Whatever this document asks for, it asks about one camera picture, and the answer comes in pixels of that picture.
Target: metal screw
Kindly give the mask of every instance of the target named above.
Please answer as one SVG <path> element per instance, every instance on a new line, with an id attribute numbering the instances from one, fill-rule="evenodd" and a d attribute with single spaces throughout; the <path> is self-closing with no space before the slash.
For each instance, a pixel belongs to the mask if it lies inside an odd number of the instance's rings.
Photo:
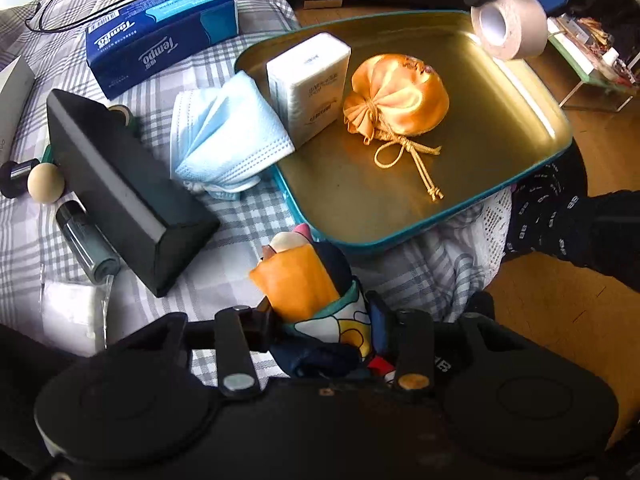
<path id="1" fill-rule="evenodd" d="M 403 390 L 422 390 L 429 384 L 429 378 L 422 374 L 404 374 L 398 379 L 398 386 Z"/>
<path id="2" fill-rule="evenodd" d="M 231 374 L 222 380 L 225 388 L 232 392 L 239 392 L 251 388 L 255 384 L 255 380 L 251 375 L 247 374 Z"/>

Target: tissue box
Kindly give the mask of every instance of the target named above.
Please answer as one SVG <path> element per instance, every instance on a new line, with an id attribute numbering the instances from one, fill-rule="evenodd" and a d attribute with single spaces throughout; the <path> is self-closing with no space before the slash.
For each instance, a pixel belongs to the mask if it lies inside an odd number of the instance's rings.
<path id="1" fill-rule="evenodd" d="M 267 63 L 271 104 L 296 149 L 342 115 L 350 55 L 322 32 Z"/>
<path id="2" fill-rule="evenodd" d="M 235 0 L 136 0 L 86 30 L 86 60 L 104 95 L 238 34 Z"/>
<path id="3" fill-rule="evenodd" d="M 9 160 L 15 129 L 33 86 L 33 72 L 23 57 L 0 72 L 0 166 Z"/>

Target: white tissue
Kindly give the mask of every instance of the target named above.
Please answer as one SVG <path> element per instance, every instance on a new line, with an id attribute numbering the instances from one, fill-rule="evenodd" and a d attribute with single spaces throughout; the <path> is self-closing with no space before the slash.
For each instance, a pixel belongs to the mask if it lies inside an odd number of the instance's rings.
<path id="1" fill-rule="evenodd" d="M 271 103 L 296 149 L 342 115 L 350 55 L 322 32 L 267 63 Z"/>
<path id="2" fill-rule="evenodd" d="M 113 277 L 103 285 L 44 280 L 40 309 L 47 341 L 89 357 L 106 347 L 106 311 Z"/>

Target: patterned fabric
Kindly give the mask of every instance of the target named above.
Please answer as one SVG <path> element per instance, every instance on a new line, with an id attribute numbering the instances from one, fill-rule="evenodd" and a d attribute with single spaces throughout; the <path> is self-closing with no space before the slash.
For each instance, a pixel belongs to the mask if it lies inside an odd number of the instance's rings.
<path id="1" fill-rule="evenodd" d="M 569 261 L 592 263 L 591 223 L 597 199 L 587 198 L 587 172 L 578 145 L 518 183 L 507 237 L 507 258 L 533 251 Z"/>
<path id="2" fill-rule="evenodd" d="M 45 28 L 59 27 L 117 0 L 55 0 Z M 169 133 L 177 93 L 222 86 L 234 61 L 251 44 L 298 27 L 285 0 L 237 0 L 241 34 L 195 54 L 135 86 L 114 102 L 140 118 L 143 144 L 168 166 Z M 46 98 L 53 88 L 108 104 L 85 62 L 84 27 L 60 34 L 35 34 L 23 20 L 34 4 L 0 11 L 0 68 L 16 56 L 26 58 L 36 75 L 14 140 L 12 159 L 41 157 L 47 145 Z M 186 312 L 191 320 L 211 319 L 221 308 L 255 306 L 260 291 L 248 279 L 261 247 L 294 221 L 274 182 L 265 177 L 236 202 L 202 199 L 222 221 L 220 230 L 196 256 L 165 298 L 155 298 L 128 269 L 114 282 L 109 307 L 109 340 L 133 332 L 167 312 Z M 42 336 L 38 298 L 40 266 L 47 276 L 84 280 L 54 220 L 56 207 L 27 197 L 0 197 L 0 322 Z M 354 272 L 394 307 L 415 306 L 437 319 L 455 319 L 466 300 L 492 275 L 478 262 L 469 228 L 482 221 L 483 205 L 473 206 L 431 231 L 384 255 L 355 262 Z M 258 376 L 281 374 L 269 354 L 255 356 Z M 213 353 L 194 353 L 193 371 L 206 383 L 215 379 Z"/>

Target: small bottle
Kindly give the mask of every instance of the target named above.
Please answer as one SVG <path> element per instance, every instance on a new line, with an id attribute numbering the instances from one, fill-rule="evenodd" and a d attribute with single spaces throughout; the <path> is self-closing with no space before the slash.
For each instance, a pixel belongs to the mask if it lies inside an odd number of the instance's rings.
<path id="1" fill-rule="evenodd" d="M 120 257 L 75 200 L 63 203 L 56 222 L 78 263 L 95 285 L 120 270 Z"/>

